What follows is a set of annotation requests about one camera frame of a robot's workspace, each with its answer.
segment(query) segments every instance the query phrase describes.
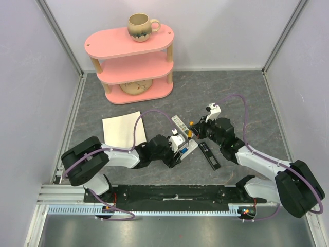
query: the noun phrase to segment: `black remote control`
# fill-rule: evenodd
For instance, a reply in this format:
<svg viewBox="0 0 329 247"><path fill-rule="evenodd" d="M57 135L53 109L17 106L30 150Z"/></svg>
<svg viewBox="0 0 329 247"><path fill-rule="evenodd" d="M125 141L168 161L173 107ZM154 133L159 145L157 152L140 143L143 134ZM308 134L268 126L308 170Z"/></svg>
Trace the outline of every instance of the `black remote control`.
<svg viewBox="0 0 329 247"><path fill-rule="evenodd" d="M199 148L214 171L222 167L205 142L199 143Z"/></svg>

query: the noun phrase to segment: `white wall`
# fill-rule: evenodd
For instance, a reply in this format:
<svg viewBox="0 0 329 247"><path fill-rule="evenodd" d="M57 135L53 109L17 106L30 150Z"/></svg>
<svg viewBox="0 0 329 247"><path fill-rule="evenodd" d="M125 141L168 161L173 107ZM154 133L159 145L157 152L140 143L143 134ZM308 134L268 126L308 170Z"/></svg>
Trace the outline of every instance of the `white wall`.
<svg viewBox="0 0 329 247"><path fill-rule="evenodd" d="M78 83L34 0L0 8L0 245L23 246Z"/></svg>
<svg viewBox="0 0 329 247"><path fill-rule="evenodd" d="M329 231L329 2L311 0L268 72L294 159L320 182Z"/></svg>
<svg viewBox="0 0 329 247"><path fill-rule="evenodd" d="M175 32L176 69L261 68L298 0L47 0L83 70L85 40L146 13Z"/></svg>

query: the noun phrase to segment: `white paper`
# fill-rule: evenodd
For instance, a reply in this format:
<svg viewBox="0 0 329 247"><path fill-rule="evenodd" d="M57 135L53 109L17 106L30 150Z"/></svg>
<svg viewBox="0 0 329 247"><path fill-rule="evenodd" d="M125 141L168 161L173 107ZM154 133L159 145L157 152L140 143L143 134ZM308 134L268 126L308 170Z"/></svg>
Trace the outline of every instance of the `white paper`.
<svg viewBox="0 0 329 247"><path fill-rule="evenodd" d="M140 112L119 117L103 119L103 132L105 144L118 148L131 148L133 146L134 125ZM142 119L136 127L136 145L146 142Z"/></svg>

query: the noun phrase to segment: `metal floor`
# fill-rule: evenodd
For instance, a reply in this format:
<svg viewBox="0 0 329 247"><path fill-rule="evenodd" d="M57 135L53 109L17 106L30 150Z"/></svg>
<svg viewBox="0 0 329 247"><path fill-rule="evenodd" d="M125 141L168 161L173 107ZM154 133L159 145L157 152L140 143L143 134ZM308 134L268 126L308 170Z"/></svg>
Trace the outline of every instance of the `metal floor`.
<svg viewBox="0 0 329 247"><path fill-rule="evenodd" d="M273 207L258 207L260 217ZM93 216L47 216L39 247L313 247L308 224L285 210L267 221L216 216L137 217L101 222Z"/></svg>

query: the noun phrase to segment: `pink shelf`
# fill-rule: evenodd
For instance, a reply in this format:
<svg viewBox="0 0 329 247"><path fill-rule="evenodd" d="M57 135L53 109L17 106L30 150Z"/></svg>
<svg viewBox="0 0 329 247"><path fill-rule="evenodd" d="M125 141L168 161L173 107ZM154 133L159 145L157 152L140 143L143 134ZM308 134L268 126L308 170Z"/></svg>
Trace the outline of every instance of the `pink shelf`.
<svg viewBox="0 0 329 247"><path fill-rule="evenodd" d="M159 99L170 94L173 84L167 84L167 77L153 80L152 86L139 95L125 93L119 85L113 85L110 94L105 93L107 99L113 104L126 104L143 100Z"/></svg>
<svg viewBox="0 0 329 247"><path fill-rule="evenodd" d="M170 46L173 39L173 30L165 24L145 42L133 41L127 27L121 27L95 32L84 47L92 58L109 59L161 51Z"/></svg>
<svg viewBox="0 0 329 247"><path fill-rule="evenodd" d="M157 51L105 60L101 63L103 72L97 76L106 84L123 84L166 76L173 66L174 62L167 62L165 52Z"/></svg>

